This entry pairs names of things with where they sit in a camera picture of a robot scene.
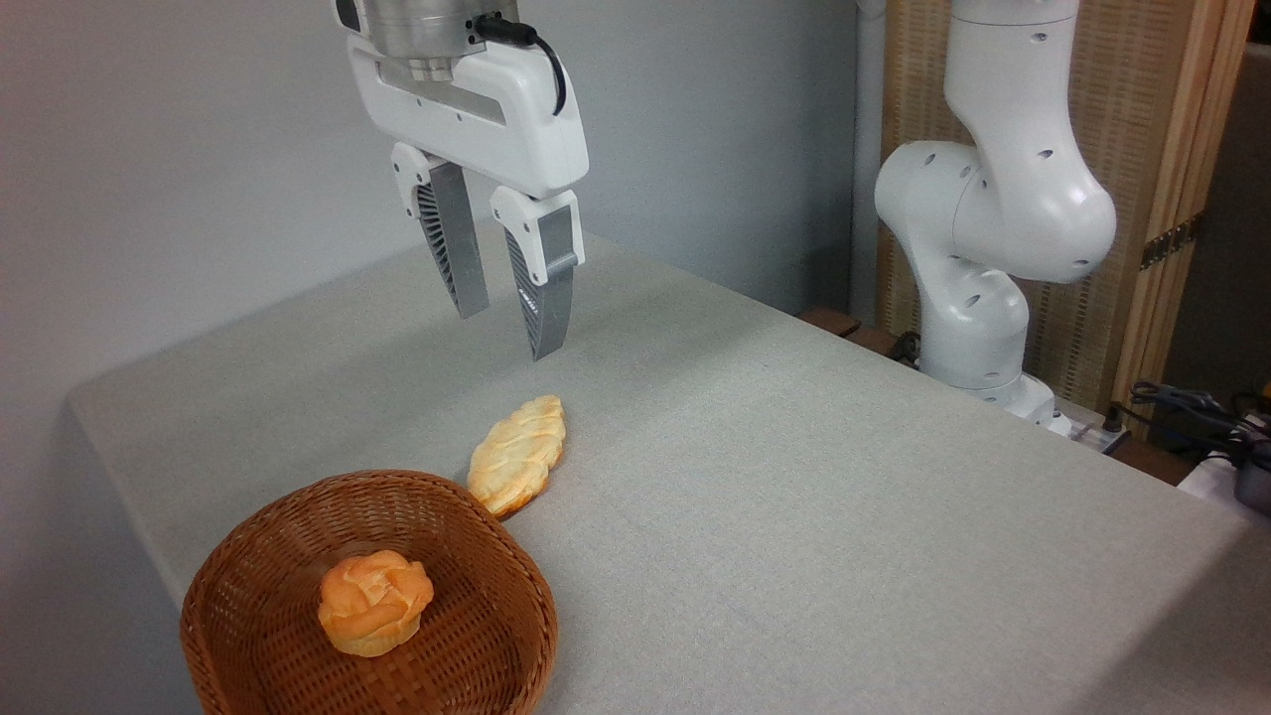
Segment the gray gripper finger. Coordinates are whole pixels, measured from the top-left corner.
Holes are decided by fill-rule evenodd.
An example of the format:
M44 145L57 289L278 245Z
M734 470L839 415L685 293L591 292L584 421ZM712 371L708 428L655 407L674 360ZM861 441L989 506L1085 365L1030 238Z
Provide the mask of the gray gripper finger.
M578 199L572 190L535 199L500 187L491 204L505 231L527 345L540 361L566 343L574 271L586 262Z
M391 163L400 203L421 226L463 320L489 307L489 290L463 168L397 142Z

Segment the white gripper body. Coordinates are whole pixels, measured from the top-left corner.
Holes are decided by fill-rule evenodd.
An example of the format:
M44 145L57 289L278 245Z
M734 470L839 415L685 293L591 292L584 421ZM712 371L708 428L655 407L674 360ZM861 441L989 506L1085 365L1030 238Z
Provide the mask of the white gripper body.
M540 51L487 44L458 58L449 81L417 80L403 61L356 36L347 37L347 55L364 108L386 136L533 198L587 175L576 98L553 112L555 75Z

